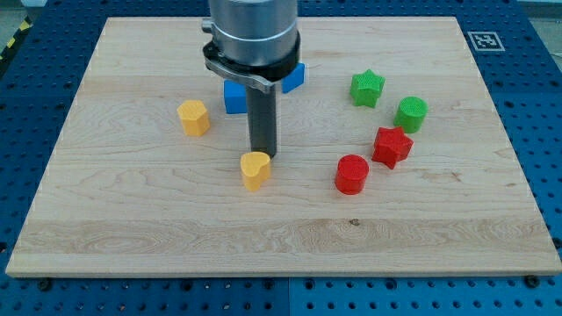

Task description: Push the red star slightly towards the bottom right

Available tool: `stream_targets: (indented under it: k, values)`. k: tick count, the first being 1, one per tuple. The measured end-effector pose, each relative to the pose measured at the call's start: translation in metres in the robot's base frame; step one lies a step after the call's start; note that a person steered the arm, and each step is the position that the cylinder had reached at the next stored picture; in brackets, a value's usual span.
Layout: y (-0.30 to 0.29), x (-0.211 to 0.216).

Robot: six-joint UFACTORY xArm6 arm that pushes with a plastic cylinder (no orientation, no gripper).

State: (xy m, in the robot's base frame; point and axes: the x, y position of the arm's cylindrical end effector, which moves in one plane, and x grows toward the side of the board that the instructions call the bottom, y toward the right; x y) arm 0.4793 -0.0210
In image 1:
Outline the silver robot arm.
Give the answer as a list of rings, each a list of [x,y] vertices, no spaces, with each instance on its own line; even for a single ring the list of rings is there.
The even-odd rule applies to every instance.
[[[296,0],[209,0],[205,66],[244,86],[253,152],[277,153],[277,88],[299,64]]]

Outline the black clamp ring mount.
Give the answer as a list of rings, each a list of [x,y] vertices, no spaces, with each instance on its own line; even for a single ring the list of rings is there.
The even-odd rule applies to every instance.
[[[300,34],[289,54],[265,66],[249,66],[229,60],[212,42],[202,49],[205,66],[215,74],[230,81],[269,93],[275,82],[287,77],[299,64]]]

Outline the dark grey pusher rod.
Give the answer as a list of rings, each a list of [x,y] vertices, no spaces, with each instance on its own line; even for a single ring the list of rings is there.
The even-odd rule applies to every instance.
[[[270,158],[277,153],[277,98],[275,88],[269,93],[246,88],[249,140],[252,151],[266,153]]]

